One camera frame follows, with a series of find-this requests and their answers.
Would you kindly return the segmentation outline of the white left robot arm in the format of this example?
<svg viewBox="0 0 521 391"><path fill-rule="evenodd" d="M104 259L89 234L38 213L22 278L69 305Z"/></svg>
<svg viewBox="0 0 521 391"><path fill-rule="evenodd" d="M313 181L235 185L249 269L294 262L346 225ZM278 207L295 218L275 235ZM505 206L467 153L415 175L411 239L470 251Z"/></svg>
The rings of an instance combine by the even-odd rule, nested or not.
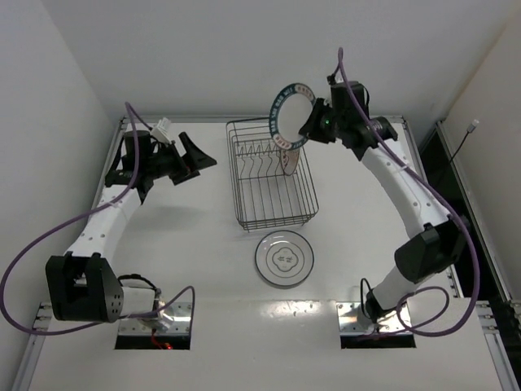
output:
<svg viewBox="0 0 521 391"><path fill-rule="evenodd" d="M112 269L117 245L155 180L174 185L199 176L216 160L187 133L179 135L185 152L146 130L127 132L104 179L97 211L62 256L46 263L52 310L60 321L114 323L124 317L152 318L158 313L157 288L125 287Z"/></svg>

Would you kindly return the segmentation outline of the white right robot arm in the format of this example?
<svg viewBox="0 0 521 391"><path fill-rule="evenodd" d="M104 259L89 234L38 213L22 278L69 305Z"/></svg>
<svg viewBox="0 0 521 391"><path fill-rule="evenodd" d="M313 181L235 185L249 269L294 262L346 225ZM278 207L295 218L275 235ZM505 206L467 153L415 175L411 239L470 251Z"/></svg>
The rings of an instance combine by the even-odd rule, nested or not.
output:
<svg viewBox="0 0 521 391"><path fill-rule="evenodd" d="M409 239L394 252L395 265L367 293L364 312L375 322L398 301L458 260L464 243L455 217L405 162L398 133L387 118L368 118L365 87L329 80L331 101L317 99L300 134L342 144L374 175L394 204Z"/></svg>

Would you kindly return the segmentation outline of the green rimmed white plate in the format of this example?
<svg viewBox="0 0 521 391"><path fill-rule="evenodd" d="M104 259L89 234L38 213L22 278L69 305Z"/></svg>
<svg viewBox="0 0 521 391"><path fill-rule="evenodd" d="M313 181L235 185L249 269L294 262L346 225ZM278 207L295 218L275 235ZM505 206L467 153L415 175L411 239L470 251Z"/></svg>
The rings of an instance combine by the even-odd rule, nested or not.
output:
<svg viewBox="0 0 521 391"><path fill-rule="evenodd" d="M278 147L295 150L307 142L300 129L315 103L313 91L302 83L292 83L277 93L269 110L269 133Z"/></svg>

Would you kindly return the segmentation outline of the orange sunburst pattern plate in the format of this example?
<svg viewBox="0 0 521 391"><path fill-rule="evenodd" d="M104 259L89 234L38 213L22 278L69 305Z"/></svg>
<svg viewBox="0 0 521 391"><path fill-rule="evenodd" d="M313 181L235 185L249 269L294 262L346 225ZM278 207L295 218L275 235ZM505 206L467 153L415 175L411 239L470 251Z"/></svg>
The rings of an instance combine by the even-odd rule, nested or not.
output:
<svg viewBox="0 0 521 391"><path fill-rule="evenodd" d="M280 166L286 176L291 176L300 161L300 149L281 150L279 154Z"/></svg>

